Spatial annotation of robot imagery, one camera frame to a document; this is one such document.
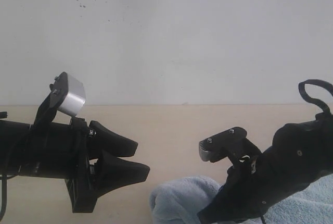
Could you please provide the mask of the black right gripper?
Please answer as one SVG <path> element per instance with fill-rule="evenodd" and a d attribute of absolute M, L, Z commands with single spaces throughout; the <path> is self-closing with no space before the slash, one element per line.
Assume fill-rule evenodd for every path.
<path fill-rule="evenodd" d="M 284 163 L 272 153 L 262 153 L 238 167 L 230 167 L 224 185 L 197 216 L 201 223 L 242 223 L 263 218 L 270 207 L 311 183 L 306 168 Z"/>

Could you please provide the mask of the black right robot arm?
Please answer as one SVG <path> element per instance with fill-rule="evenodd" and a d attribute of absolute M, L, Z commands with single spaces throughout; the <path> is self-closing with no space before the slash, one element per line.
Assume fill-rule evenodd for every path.
<path fill-rule="evenodd" d="M 227 179 L 213 200 L 198 213 L 201 223 L 241 223 L 261 218 L 287 197 L 332 174 L 332 116 L 288 123 L 261 151 L 241 127 L 233 127 L 199 143 L 203 161 L 228 158 Z"/>

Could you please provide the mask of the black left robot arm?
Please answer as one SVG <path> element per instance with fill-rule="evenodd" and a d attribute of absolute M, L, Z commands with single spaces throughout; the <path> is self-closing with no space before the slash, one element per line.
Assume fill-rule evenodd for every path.
<path fill-rule="evenodd" d="M 72 211 L 91 213 L 101 196 L 147 179 L 150 168 L 129 161 L 137 147 L 83 118 L 40 126 L 2 120 L 1 174 L 64 179 Z"/>

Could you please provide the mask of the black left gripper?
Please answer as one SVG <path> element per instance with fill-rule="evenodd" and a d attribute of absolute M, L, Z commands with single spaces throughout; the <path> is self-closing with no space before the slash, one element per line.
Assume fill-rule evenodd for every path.
<path fill-rule="evenodd" d="M 94 130 L 88 138 L 89 128 Z M 70 124 L 52 122 L 28 138 L 28 175 L 64 179 L 73 213 L 92 213 L 97 199 L 111 191 L 145 182 L 150 167 L 120 159 L 132 157 L 138 143 L 116 134 L 98 121 L 88 125 L 83 118 Z M 94 174 L 89 161 L 96 159 Z"/>

